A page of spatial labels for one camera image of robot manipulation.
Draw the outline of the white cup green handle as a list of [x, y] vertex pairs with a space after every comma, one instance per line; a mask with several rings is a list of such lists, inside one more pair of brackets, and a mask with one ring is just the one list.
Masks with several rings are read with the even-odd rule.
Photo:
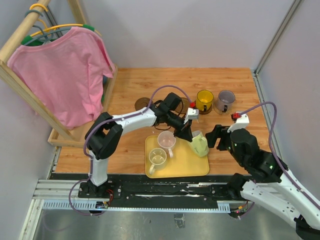
[[199, 157], [207, 156], [209, 153], [207, 139], [200, 130], [192, 132], [192, 141], [188, 144], [193, 152]]

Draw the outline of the large brown wooden coaster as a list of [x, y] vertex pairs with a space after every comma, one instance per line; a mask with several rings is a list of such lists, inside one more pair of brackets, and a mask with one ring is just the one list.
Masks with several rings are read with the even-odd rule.
[[138, 111], [143, 108], [146, 108], [148, 106], [149, 102], [150, 102], [150, 99], [148, 97], [139, 98], [134, 104], [135, 110]]

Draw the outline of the pink cup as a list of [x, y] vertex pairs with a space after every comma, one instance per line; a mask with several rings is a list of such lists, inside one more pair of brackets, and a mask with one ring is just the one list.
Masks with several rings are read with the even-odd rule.
[[176, 142], [176, 137], [170, 131], [163, 131], [157, 137], [158, 145], [169, 155], [170, 158], [174, 157], [173, 149]]

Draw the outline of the woven rattan coaster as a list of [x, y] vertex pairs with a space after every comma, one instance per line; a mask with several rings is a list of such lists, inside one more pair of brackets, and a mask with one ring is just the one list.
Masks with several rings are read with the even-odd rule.
[[231, 112], [232, 108], [227, 104], [214, 105], [213, 106], [216, 113], [219, 115], [227, 115]]

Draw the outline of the purple translucent cup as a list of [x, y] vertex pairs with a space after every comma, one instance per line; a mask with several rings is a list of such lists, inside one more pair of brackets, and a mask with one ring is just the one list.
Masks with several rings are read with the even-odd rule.
[[218, 98], [217, 101], [215, 103], [215, 105], [229, 105], [231, 108], [233, 106], [233, 103], [236, 100], [236, 96], [235, 94], [230, 91], [230, 90], [222, 90], [219, 94], [218, 94]]

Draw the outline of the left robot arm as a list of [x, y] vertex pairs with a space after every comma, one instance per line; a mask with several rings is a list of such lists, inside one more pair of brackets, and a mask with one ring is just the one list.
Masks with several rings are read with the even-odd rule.
[[173, 135], [188, 142], [192, 141], [192, 121], [199, 118], [199, 110], [188, 107], [184, 117], [173, 111], [182, 98], [171, 92], [159, 104], [151, 101], [140, 110], [110, 115], [103, 112], [85, 135], [84, 154], [90, 158], [89, 191], [96, 198], [107, 193], [107, 167], [109, 157], [116, 151], [121, 137], [129, 132], [158, 124], [167, 124], [174, 129]]

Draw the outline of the yellow translucent cup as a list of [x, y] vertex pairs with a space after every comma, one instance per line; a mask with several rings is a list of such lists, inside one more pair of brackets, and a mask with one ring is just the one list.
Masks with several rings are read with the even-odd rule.
[[214, 95], [209, 90], [200, 90], [196, 95], [195, 106], [198, 110], [203, 110], [204, 105], [212, 105]]

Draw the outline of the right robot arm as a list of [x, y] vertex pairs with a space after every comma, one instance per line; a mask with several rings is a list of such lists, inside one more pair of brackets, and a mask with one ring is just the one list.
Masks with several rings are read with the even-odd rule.
[[276, 160], [271, 152], [260, 149], [257, 138], [246, 129], [229, 131], [217, 124], [205, 135], [208, 147], [228, 151], [251, 176], [235, 173], [226, 185], [227, 196], [258, 204], [285, 220], [303, 240], [320, 238], [319, 201], [306, 197], [307, 191], [297, 187], [288, 166]]

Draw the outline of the yellow plastic tray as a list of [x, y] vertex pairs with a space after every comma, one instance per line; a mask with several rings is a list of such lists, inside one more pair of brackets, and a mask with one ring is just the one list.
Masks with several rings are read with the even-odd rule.
[[151, 179], [197, 177], [205, 176], [210, 171], [207, 156], [199, 157], [189, 146], [189, 142], [178, 138], [173, 148], [173, 157], [167, 156], [164, 168], [150, 172], [152, 166], [149, 154], [155, 148], [159, 148], [156, 135], [151, 135], [145, 139], [145, 174]]

